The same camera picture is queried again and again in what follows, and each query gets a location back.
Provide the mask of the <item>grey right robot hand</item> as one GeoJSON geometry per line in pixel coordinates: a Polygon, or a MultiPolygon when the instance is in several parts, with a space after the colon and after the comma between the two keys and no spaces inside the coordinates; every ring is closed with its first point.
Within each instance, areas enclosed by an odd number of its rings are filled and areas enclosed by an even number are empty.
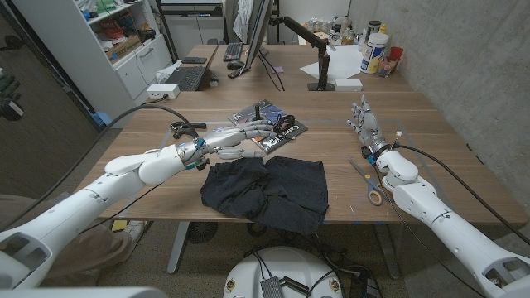
{"type": "Polygon", "coordinates": [[[372,165],[377,159],[391,148],[385,140],[378,119],[372,112],[367,97],[361,96],[361,104],[352,103],[351,112],[353,119],[347,120],[348,125],[357,133],[361,146],[361,154],[372,165]]]}

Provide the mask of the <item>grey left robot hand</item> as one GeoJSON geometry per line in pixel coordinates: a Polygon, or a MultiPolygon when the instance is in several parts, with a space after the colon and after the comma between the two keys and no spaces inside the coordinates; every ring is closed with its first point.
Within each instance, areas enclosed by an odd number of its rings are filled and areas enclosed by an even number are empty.
{"type": "Polygon", "coordinates": [[[246,157],[265,157],[263,151],[251,151],[238,145],[255,137],[275,137],[273,125],[268,120],[257,120],[235,126],[219,127],[196,141],[178,147],[178,154],[185,166],[201,163],[206,154],[217,154],[220,159],[234,160],[246,157]]]}

